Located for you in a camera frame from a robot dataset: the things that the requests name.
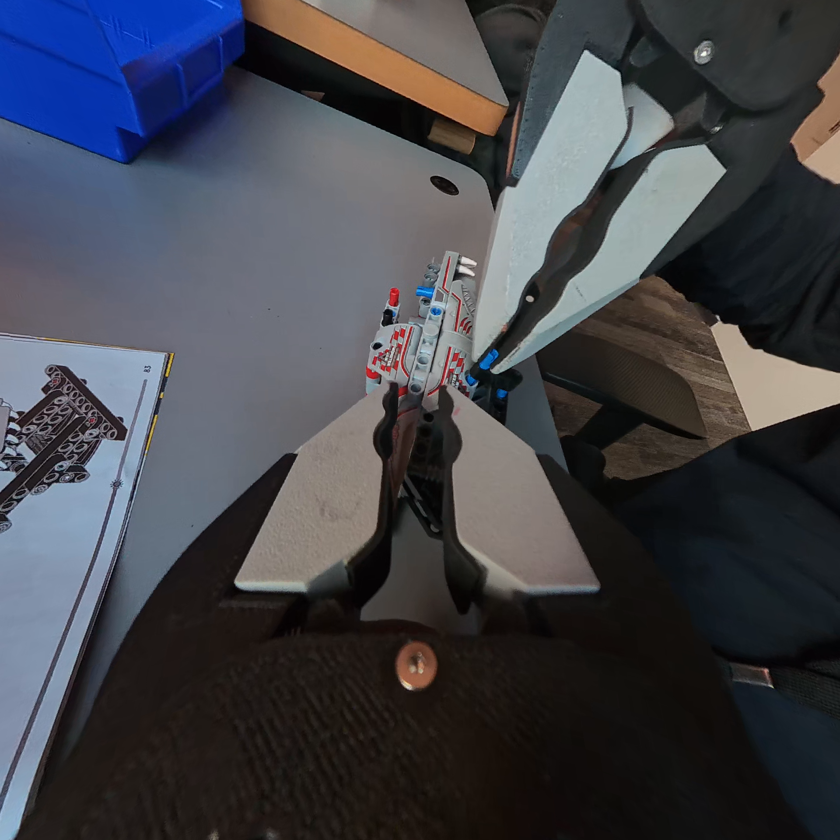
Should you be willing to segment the grey desk with wooden edge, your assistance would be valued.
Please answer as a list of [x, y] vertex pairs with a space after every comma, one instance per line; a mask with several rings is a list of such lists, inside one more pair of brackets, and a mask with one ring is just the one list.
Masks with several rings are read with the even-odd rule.
[[508, 97], [463, 1], [243, 1], [245, 20], [486, 136]]

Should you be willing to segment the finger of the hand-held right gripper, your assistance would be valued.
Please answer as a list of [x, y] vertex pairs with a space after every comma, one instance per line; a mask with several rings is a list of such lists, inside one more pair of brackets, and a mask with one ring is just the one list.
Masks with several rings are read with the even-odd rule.
[[550, 302], [545, 277], [563, 246], [557, 231], [591, 198], [622, 149], [630, 129], [618, 70], [584, 50], [516, 185], [500, 196], [479, 284], [473, 329], [475, 358], [501, 341], [498, 356], [522, 341], [514, 336], [532, 307]]
[[638, 283], [725, 173], [703, 143], [669, 144], [621, 167], [580, 233], [540, 270], [537, 299], [499, 338], [493, 371], [526, 360]]

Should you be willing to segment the cardboard box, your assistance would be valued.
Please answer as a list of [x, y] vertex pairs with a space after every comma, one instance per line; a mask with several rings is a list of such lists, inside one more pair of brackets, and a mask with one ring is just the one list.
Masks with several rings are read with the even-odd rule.
[[839, 59], [819, 81], [823, 100], [792, 140], [799, 160], [814, 173], [839, 183]]

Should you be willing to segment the lego instruction booklet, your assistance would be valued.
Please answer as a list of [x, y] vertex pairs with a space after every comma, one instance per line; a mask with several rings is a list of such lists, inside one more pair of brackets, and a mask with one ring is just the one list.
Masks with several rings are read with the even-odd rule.
[[2, 334], [1, 838], [43, 773], [173, 354]]

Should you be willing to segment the black lego beam blue pins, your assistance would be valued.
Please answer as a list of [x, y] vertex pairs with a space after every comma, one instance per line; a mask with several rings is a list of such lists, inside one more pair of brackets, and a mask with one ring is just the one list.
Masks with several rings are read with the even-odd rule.
[[473, 331], [474, 364], [480, 382], [503, 381], [508, 371], [536, 352], [538, 323], [568, 283], [561, 275], [580, 247], [581, 236], [602, 200], [601, 190], [562, 206], [504, 189], [498, 197], [486, 258], [481, 267]]

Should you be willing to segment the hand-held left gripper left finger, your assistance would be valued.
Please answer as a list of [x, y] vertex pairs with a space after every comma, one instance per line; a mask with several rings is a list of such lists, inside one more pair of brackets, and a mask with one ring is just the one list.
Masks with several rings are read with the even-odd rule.
[[378, 385], [299, 448], [236, 574], [239, 591], [362, 607], [382, 588], [398, 392]]

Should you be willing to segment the person's right forearm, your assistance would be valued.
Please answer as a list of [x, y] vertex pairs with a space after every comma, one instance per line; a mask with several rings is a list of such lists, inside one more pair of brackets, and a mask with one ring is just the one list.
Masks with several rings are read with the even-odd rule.
[[752, 348], [839, 372], [839, 186], [792, 147], [737, 211], [657, 274]]

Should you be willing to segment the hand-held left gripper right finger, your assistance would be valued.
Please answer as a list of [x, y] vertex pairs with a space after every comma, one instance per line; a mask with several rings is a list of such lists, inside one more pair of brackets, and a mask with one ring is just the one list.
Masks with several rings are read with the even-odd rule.
[[449, 386], [443, 544], [445, 579], [460, 614], [487, 600], [601, 589], [540, 458]]

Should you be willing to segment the grey red lego truck model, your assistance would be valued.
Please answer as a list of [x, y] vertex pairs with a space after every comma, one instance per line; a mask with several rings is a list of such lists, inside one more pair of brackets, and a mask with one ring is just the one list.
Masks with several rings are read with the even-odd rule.
[[437, 420], [441, 388], [460, 392], [506, 425], [517, 371], [493, 374], [498, 352], [474, 362], [478, 299], [475, 260], [447, 251], [427, 265], [416, 288], [417, 313], [401, 313], [400, 291], [390, 289], [365, 369], [367, 393], [380, 384], [398, 389], [392, 431], [392, 483], [433, 539], [443, 534], [443, 431]]

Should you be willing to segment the blue plastic bin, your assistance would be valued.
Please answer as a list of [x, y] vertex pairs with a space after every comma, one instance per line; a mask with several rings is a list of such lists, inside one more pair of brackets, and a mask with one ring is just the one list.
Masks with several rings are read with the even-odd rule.
[[244, 49], [239, 1], [2, 1], [1, 116], [130, 162]]

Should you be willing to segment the light wooden block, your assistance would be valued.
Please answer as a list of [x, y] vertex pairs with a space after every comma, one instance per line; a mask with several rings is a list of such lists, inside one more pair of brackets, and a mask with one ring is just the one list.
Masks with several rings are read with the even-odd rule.
[[437, 115], [432, 121], [427, 139], [459, 154], [469, 155], [476, 145], [476, 132], [465, 125]]

